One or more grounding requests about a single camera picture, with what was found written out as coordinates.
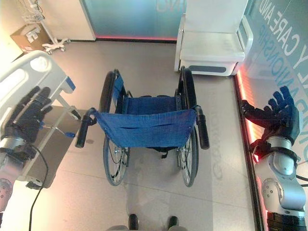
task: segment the wheelchair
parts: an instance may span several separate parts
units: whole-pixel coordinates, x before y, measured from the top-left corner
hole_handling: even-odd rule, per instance
[[[111,101],[115,113],[109,113]],[[105,132],[103,164],[109,183],[117,186],[129,166],[130,148],[147,147],[165,153],[176,149],[178,167],[187,187],[198,172],[198,126],[200,146],[209,148],[205,116],[197,105],[193,76],[184,66],[175,96],[141,96],[134,98],[125,90],[118,70],[108,72],[100,99],[99,110],[89,109],[82,118],[75,144],[83,148],[88,126],[98,123]]]

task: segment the caster wheel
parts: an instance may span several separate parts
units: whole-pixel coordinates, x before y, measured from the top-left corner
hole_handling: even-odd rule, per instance
[[[136,214],[130,214],[128,218],[128,228],[129,230],[138,230],[138,217]]]

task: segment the white wall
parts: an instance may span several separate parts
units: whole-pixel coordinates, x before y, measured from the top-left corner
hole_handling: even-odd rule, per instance
[[[0,68],[22,54],[10,35],[24,24],[15,1],[0,0]]]
[[[45,23],[57,39],[95,40],[82,0],[41,0]]]

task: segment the cardboard box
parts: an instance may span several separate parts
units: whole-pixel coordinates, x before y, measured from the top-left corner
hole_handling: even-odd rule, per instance
[[[50,39],[41,24],[25,25],[13,34],[11,38],[20,49],[29,53],[35,50],[44,50],[42,44],[50,43]]]

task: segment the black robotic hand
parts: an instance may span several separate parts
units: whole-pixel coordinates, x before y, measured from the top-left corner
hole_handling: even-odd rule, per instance
[[[19,137],[27,143],[34,143],[45,114],[52,110],[49,106],[51,100],[48,98],[50,91],[48,87],[40,90],[36,86],[23,97],[3,122],[1,139]]]
[[[266,141],[271,136],[286,137],[292,145],[299,135],[299,113],[294,100],[286,86],[280,88],[281,93],[274,92],[276,100],[270,99],[269,106],[264,110],[254,108],[246,100],[242,101],[245,118],[265,128],[261,140]]]

